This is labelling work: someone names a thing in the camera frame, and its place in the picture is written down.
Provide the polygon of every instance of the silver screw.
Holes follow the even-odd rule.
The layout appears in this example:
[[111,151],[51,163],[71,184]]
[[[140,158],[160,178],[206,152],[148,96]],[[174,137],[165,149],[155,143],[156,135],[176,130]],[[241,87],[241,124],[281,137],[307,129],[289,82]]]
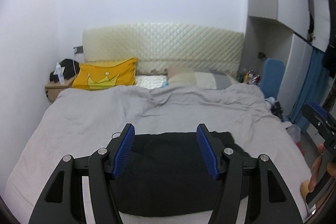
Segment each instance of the silver screw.
[[106,148],[100,148],[100,149],[98,149],[98,154],[99,155],[104,155],[106,152],[107,152]]
[[224,153],[227,154],[227,155],[231,155],[231,154],[233,154],[233,150],[231,148],[225,148]]
[[267,155],[265,155],[265,154],[262,154],[262,155],[260,156],[260,159],[261,159],[262,161],[268,161],[268,160],[269,160],[269,157],[268,157]]
[[68,162],[69,160],[71,160],[71,156],[70,155],[65,155],[63,157],[63,161]]

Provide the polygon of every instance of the pillow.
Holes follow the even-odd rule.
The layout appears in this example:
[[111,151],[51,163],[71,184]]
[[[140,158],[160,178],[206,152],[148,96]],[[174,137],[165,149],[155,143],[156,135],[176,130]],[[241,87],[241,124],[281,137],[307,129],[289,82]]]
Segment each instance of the pillow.
[[207,69],[167,68],[169,86],[193,85],[200,89],[224,90],[238,82],[222,72]]
[[130,58],[123,61],[80,63],[80,71],[72,87],[104,90],[116,85],[134,85],[136,61],[136,58]]

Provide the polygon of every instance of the bottle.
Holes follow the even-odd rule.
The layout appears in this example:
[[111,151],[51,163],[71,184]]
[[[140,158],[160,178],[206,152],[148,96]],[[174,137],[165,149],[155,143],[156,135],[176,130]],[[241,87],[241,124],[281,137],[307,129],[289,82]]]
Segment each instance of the bottle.
[[62,67],[59,63],[57,63],[57,65],[56,65],[55,72],[57,73],[59,83],[61,85],[64,85],[65,81],[64,81],[64,76],[63,76],[63,72],[62,72]]

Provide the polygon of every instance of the cream leather headboard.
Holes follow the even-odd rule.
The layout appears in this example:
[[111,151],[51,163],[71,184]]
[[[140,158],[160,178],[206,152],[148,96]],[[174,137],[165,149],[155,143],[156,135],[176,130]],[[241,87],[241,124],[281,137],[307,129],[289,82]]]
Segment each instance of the cream leather headboard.
[[244,35],[213,27],[146,23],[84,30],[87,62],[137,57],[137,73],[162,75],[169,66],[236,73]]

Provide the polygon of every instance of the power outlet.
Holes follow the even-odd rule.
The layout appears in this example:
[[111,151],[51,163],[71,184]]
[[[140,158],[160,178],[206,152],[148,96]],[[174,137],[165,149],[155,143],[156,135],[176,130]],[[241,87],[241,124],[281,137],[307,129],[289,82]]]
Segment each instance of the power outlet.
[[77,47],[73,47],[73,53],[74,54],[78,54],[78,53],[83,53],[83,46],[77,46]]

